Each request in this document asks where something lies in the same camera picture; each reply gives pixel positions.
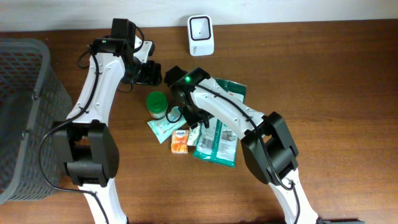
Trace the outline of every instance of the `packaged item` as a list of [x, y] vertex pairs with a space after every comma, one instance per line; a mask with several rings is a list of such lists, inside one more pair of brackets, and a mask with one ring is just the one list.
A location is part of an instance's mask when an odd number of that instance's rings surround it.
[[[243, 102], [246, 86], [229, 80], [216, 79], [217, 83], [231, 96]], [[200, 137], [193, 153], [194, 157], [230, 167], [235, 167], [238, 137], [227, 125], [217, 118], [209, 120], [210, 127], [200, 128]]]
[[[171, 109], [170, 113], [168, 114], [168, 118], [171, 121], [175, 121], [180, 117], [180, 112], [178, 107], [174, 107]], [[172, 135], [173, 131], [180, 128], [186, 123], [185, 118], [182, 116], [181, 119], [176, 123], [170, 123], [167, 121], [166, 117], [155, 120], [149, 121], [148, 125], [155, 133], [157, 139], [160, 143], [163, 143], [170, 135]]]
[[199, 140], [199, 135], [200, 135], [200, 124], [198, 124], [198, 126], [195, 127], [194, 129], [190, 127], [187, 144], [189, 146], [196, 146]]
[[172, 135], [172, 153], [187, 154], [188, 153], [188, 130], [175, 130]]
[[150, 115], [152, 115], [155, 119], [161, 119], [165, 117], [169, 104], [167, 103], [166, 96], [163, 93], [159, 91], [150, 93], [146, 99], [146, 103]]

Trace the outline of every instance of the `gray basket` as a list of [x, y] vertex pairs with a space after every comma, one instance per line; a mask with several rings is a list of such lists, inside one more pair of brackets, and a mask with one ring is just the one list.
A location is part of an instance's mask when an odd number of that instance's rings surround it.
[[[50, 66], [47, 46], [34, 39], [0, 39], [0, 204], [53, 193], [40, 175], [37, 145], [72, 99]], [[60, 168], [49, 139], [42, 166], [58, 185]]]

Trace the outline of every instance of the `green can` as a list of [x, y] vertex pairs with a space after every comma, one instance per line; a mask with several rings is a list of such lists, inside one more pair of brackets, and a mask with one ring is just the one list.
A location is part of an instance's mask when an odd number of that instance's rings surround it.
[[150, 115], [155, 119], [161, 119], [166, 116], [166, 110], [169, 104], [167, 103], [166, 96], [163, 93], [159, 91], [150, 93], [146, 102]]

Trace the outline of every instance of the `orange box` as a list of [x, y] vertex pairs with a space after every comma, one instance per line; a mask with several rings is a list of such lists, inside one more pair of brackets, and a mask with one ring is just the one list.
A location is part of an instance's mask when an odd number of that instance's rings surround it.
[[189, 130], [175, 130], [172, 134], [172, 153], [186, 154], [188, 153], [188, 133]]

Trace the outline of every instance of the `white wall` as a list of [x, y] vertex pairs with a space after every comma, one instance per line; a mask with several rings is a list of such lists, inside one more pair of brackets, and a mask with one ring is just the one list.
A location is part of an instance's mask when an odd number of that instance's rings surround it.
[[193, 14], [214, 25], [398, 18], [398, 0], [0, 0], [0, 30], [185, 26]]

